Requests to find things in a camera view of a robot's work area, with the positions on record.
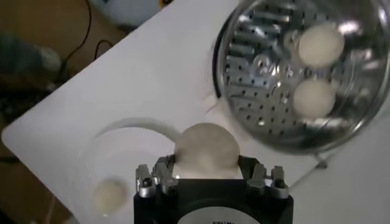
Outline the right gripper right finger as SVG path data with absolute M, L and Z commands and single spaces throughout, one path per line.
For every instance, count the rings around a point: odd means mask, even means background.
M 270 194 L 272 198 L 288 198 L 289 187 L 285 182 L 282 166 L 274 166 L 271 174 L 256 158 L 239 156 L 238 166 L 250 190 L 259 195 Z

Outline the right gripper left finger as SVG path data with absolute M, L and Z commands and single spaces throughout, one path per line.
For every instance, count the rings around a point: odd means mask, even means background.
M 151 172 L 146 164 L 139 165 L 135 171 L 138 196 L 152 198 L 156 196 L 158 187 L 165 195 L 174 192 L 179 183 L 172 175 L 175 160 L 175 155 L 160 157 Z

